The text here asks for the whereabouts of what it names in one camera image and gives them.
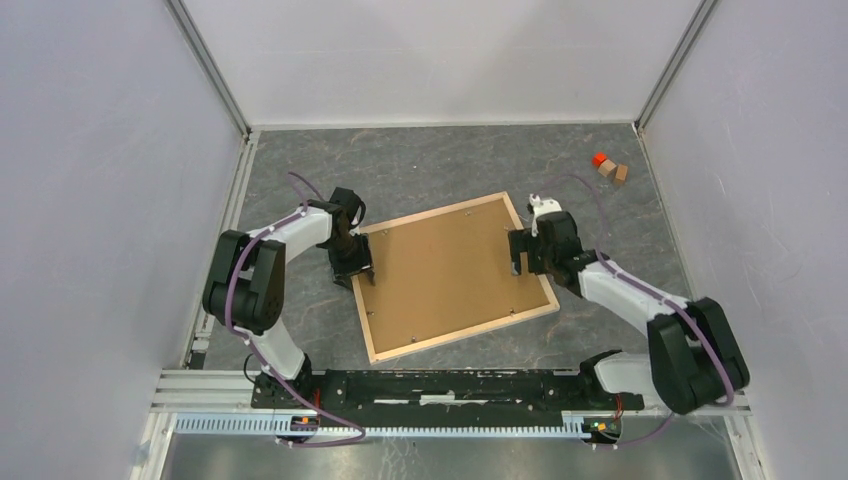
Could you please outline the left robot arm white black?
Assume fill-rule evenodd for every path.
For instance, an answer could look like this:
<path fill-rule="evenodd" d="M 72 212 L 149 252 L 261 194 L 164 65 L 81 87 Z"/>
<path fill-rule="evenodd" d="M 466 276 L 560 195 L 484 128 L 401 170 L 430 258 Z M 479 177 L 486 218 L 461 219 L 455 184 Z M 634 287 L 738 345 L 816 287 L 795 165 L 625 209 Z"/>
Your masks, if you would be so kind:
<path fill-rule="evenodd" d="M 311 248 L 326 251 L 335 284 L 374 278 L 367 235 L 359 225 L 365 202 L 354 191 L 336 188 L 329 199 L 312 199 L 266 227 L 227 230 L 217 241 L 202 296 L 204 311 L 237 336 L 259 361 L 262 373 L 290 407 L 313 397 L 311 361 L 283 324 L 288 264 Z"/>

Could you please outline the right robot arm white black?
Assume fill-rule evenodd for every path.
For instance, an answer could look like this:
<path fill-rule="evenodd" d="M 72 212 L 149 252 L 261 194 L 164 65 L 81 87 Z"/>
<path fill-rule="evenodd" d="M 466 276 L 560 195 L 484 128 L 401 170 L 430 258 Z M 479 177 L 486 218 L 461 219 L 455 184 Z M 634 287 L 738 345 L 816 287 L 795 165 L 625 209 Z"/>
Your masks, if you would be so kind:
<path fill-rule="evenodd" d="M 602 408 L 618 393 L 652 396 L 686 415 L 728 406 L 748 387 L 750 371 L 722 306 L 669 294 L 626 272 L 599 249 L 586 249 L 573 217 L 559 211 L 507 234 L 512 273 L 545 275 L 636 328 L 646 354 L 610 351 L 589 360 L 577 382 L 580 400 Z"/>

